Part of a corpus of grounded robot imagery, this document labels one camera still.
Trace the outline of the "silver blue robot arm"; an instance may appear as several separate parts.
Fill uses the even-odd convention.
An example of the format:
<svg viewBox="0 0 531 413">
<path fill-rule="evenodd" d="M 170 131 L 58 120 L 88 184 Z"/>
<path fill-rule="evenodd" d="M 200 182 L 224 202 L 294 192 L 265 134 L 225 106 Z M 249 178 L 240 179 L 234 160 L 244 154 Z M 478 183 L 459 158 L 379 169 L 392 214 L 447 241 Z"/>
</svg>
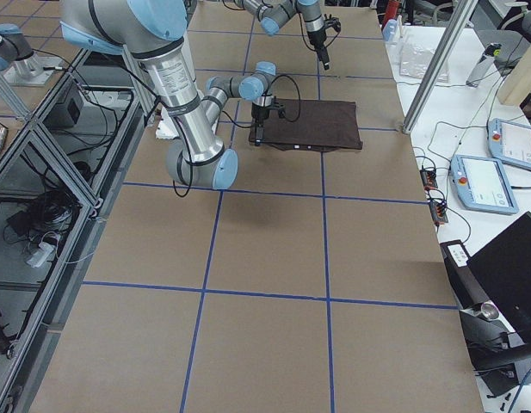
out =
<svg viewBox="0 0 531 413">
<path fill-rule="evenodd" d="M 246 11 L 253 15 L 265 34 L 277 35 L 295 16 L 299 17 L 300 29 L 306 31 L 302 35 L 306 47 L 315 52 L 324 70 L 330 69 L 326 31 L 333 28 L 337 34 L 341 32 L 341 22 L 332 15 L 323 15 L 319 1 L 280 1 L 276 4 L 267 1 L 222 1 L 230 10 Z"/>
<path fill-rule="evenodd" d="M 200 96 L 182 54 L 187 12 L 182 1 L 64 1 L 61 27 L 71 44 L 94 52 L 129 52 L 150 75 L 179 138 L 166 164 L 173 181 L 216 190 L 228 189 L 238 173 L 237 153 L 213 132 L 231 98 L 258 99 L 276 75 L 260 62 L 247 77 L 215 77 Z"/>
</svg>

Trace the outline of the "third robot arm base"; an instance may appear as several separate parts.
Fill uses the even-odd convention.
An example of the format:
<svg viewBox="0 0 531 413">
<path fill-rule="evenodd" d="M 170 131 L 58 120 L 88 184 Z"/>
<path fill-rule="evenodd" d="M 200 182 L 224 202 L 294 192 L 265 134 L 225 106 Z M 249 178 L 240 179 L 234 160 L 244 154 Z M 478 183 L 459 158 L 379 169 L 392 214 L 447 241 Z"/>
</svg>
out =
<svg viewBox="0 0 531 413">
<path fill-rule="evenodd" d="M 15 24 L 0 24 L 0 72 L 9 84 L 43 86 L 62 68 L 62 58 L 38 55 Z"/>
</svg>

